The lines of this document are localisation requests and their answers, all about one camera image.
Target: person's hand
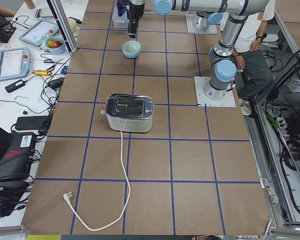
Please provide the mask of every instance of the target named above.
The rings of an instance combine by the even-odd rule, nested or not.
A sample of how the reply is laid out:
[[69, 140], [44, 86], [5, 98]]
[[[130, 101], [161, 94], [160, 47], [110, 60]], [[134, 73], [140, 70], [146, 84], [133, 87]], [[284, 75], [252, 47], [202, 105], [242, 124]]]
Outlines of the person's hand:
[[243, 70], [245, 68], [245, 60], [242, 56], [236, 56], [235, 58], [235, 65], [238, 69]]
[[257, 38], [257, 40], [255, 40], [253, 43], [251, 43], [250, 51], [252, 52], [252, 51], [259, 50], [260, 43], [261, 43], [261, 39]]

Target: dark pants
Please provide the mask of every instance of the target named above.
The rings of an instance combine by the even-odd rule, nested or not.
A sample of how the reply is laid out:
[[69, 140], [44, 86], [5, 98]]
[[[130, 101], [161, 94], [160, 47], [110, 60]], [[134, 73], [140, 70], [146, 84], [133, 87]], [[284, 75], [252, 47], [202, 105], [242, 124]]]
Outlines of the dark pants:
[[240, 55], [245, 62], [243, 72], [249, 79], [238, 95], [240, 98], [249, 98], [264, 90], [273, 80], [273, 75], [262, 51], [247, 51]]

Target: wooden cylinder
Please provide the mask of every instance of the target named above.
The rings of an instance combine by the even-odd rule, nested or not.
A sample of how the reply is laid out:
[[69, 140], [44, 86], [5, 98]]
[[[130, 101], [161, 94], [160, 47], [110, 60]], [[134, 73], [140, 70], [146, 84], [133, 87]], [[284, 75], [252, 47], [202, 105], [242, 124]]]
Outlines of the wooden cylinder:
[[25, 4], [28, 6], [29, 9], [34, 9], [36, 5], [32, 0], [24, 0]]

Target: white mounting plate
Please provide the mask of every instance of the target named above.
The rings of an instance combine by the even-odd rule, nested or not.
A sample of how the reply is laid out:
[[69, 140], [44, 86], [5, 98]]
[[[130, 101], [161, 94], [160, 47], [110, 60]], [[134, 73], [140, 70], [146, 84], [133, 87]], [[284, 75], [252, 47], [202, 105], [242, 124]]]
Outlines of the white mounting plate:
[[198, 107], [222, 107], [222, 108], [235, 108], [236, 102], [234, 98], [234, 94], [231, 91], [227, 91], [225, 93], [224, 98], [221, 100], [212, 100], [204, 94], [204, 86], [207, 82], [210, 81], [211, 77], [207, 76], [195, 76], [194, 84], [195, 84], [195, 93], [196, 93], [196, 102]]
[[193, 25], [193, 21], [196, 15], [194, 14], [186, 14], [186, 27], [188, 29], [189, 34], [209, 34], [216, 35], [218, 33], [216, 25], [209, 25], [207, 28], [197, 28]]

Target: shoe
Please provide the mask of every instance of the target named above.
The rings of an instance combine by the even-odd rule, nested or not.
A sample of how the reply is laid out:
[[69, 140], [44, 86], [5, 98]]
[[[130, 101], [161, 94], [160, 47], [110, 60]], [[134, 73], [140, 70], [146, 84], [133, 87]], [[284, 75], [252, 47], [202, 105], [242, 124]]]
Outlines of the shoe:
[[239, 102], [240, 102], [242, 114], [244, 116], [249, 116], [252, 112], [250, 102], [245, 99], [239, 99]]

